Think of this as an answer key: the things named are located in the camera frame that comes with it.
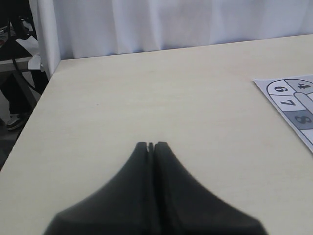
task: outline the number 7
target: number 7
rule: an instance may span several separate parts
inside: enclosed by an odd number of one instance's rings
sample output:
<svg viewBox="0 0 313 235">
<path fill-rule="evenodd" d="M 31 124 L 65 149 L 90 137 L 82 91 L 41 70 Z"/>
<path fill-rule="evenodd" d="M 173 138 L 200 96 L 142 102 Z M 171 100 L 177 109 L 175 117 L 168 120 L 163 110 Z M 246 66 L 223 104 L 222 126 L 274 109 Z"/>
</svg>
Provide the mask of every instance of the number 7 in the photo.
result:
<svg viewBox="0 0 313 235">
<path fill-rule="evenodd" d="M 287 101 L 289 101 L 290 103 L 288 103 L 288 102 L 282 102 L 282 101 L 280 101 L 280 103 L 282 103 L 282 104 L 288 104 L 288 105 L 295 105 L 295 103 L 294 103 L 291 99 L 289 99 L 289 100 L 287 100 Z"/>
</svg>

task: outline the black cable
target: black cable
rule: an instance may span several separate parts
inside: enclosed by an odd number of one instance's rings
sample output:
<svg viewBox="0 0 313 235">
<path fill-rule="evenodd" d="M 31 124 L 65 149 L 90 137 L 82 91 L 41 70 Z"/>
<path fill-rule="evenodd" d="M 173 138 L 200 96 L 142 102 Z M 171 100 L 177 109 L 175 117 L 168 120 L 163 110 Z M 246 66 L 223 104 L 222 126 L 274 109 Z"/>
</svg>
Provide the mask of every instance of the black cable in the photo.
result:
<svg viewBox="0 0 313 235">
<path fill-rule="evenodd" d="M 7 29 L 8 29 L 8 40 L 11 38 L 11 22 L 10 22 L 10 18 L 8 18 L 8 26 L 7 26 Z M 15 58 L 12 58 L 12 61 L 13 61 L 13 65 L 15 67 L 15 70 L 18 72 L 19 76 L 24 80 L 24 82 L 26 82 L 26 84 L 31 88 L 33 89 L 35 92 L 37 92 L 38 94 L 41 94 L 41 92 L 39 92 L 35 87 L 33 87 L 27 80 L 26 78 L 24 77 L 22 71 L 19 69 L 18 67 L 18 64 L 16 63 L 16 60 Z"/>
</svg>

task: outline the light wooden tabletop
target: light wooden tabletop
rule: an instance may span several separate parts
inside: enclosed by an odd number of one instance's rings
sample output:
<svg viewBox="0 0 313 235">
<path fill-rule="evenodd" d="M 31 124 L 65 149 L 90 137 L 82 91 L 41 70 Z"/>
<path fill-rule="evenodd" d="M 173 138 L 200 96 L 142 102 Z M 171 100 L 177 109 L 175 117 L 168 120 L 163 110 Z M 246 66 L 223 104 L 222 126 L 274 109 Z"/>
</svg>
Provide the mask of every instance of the light wooden tabletop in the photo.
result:
<svg viewBox="0 0 313 235">
<path fill-rule="evenodd" d="M 0 173 L 4 235 L 41 235 L 138 141 L 271 235 L 313 234 L 313 156 L 252 82 L 313 73 L 313 35 L 65 60 Z"/>
</svg>

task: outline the white backdrop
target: white backdrop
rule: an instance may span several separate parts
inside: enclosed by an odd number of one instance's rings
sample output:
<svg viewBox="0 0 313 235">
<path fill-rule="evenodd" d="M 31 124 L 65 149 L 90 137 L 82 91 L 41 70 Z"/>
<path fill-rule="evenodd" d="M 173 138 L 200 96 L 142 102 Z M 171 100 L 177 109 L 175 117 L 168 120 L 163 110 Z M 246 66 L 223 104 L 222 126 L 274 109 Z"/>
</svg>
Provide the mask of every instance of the white backdrop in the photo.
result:
<svg viewBox="0 0 313 235">
<path fill-rule="evenodd" d="M 30 0 L 42 62 L 313 33 L 313 0 Z"/>
</svg>

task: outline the number 4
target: number 4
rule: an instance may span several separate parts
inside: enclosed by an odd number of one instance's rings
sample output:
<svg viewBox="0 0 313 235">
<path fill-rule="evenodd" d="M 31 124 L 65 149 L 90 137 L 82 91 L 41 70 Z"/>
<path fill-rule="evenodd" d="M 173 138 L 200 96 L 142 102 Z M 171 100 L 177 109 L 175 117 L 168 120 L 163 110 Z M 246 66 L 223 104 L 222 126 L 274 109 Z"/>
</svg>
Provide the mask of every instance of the number 4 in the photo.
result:
<svg viewBox="0 0 313 235">
<path fill-rule="evenodd" d="M 288 104 L 288 105 L 295 105 L 295 103 L 291 100 L 291 99 L 289 99 L 289 100 L 287 100 L 287 101 L 289 101 L 290 103 L 288 103 L 288 102 L 282 102 L 282 101 L 280 101 L 282 104 Z"/>
<path fill-rule="evenodd" d="M 302 84 L 302 83 L 298 83 L 298 88 L 300 88 L 300 89 L 305 89 L 305 88 L 309 88 L 309 87 L 311 87 L 311 86 L 306 85 L 306 84 Z"/>
</svg>

